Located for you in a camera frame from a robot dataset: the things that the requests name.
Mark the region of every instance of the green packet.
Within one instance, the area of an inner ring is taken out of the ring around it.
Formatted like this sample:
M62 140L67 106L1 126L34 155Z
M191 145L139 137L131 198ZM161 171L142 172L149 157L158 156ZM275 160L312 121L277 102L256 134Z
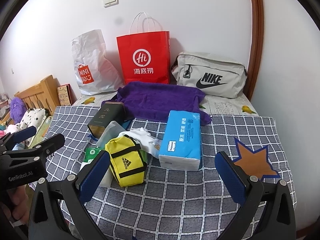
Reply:
M83 160L83 164L81 165L81 168L86 165L86 164L89 164L92 162L92 160L98 155L98 153L101 151L101 150L105 150L105 148L87 148L85 150L85 154L84 154L84 160ZM140 153L141 153L141 156L143 158L143 161L144 162L148 162L148 154L144 151L144 150L140 150Z
M85 150L83 162L87 164L91 163L101 150L104 150L104 148L87 148Z

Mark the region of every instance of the purple plush toy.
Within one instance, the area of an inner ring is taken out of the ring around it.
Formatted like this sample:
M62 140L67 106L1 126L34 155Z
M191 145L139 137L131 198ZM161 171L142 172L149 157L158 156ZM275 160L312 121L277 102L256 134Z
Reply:
M10 117L14 120L14 123L20 123L27 108L24 102L20 98L13 98L10 103Z

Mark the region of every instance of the human hand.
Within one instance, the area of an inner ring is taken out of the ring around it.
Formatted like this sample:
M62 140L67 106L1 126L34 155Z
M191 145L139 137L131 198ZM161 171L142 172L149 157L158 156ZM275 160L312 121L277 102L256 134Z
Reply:
M6 215L6 217L9 219L12 216L16 220L20 220L22 224L28 223L29 221L29 209L27 206L28 195L26 193L25 186L17 187L15 191L8 190L8 194L10 196L12 203L15 205L15 207L11 213L9 208L6 205L4 205L3 203L0 203L0 206L4 214Z

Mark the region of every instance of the pillow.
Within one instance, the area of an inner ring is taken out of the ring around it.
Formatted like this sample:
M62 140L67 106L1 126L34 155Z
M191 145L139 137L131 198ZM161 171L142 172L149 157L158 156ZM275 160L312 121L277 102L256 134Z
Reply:
M44 123L45 119L47 118L47 111L45 109L29 109L25 112L25 114L22 117L21 123L20 123L20 129L25 129L30 126L34 126L37 129L37 132L39 131L41 125ZM32 143L35 136L27 139L26 147L29 147Z

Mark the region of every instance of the blue gripper pad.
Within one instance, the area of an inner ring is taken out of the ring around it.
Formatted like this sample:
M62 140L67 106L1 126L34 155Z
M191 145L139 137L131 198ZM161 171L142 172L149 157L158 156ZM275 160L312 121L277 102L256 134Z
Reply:
M79 200L82 204L88 202L92 199L93 194L96 192L103 176L106 174L110 166L110 154L106 151L99 158L100 153L92 161L92 163L85 165L81 171L87 171L88 174L83 179L82 183L79 185Z
M230 164L225 160L221 153L216 154L214 163L233 201L242 206L246 200L245 185L242 183L238 175L233 171Z
M25 128L19 132L14 133L14 142L20 143L22 141L31 138L32 136L36 135L37 129L34 126L30 126Z

